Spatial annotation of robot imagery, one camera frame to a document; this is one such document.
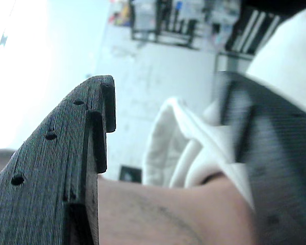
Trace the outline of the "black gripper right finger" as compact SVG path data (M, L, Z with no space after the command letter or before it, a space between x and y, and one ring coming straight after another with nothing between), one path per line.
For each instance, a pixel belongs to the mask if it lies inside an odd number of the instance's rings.
M306 113L246 76L216 75L220 120L244 163L260 244L306 244Z

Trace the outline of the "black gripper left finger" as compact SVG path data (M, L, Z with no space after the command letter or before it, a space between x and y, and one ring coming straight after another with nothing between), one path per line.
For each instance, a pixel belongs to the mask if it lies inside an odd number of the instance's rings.
M0 172L0 244L99 244L98 183L116 129L115 82L72 90Z

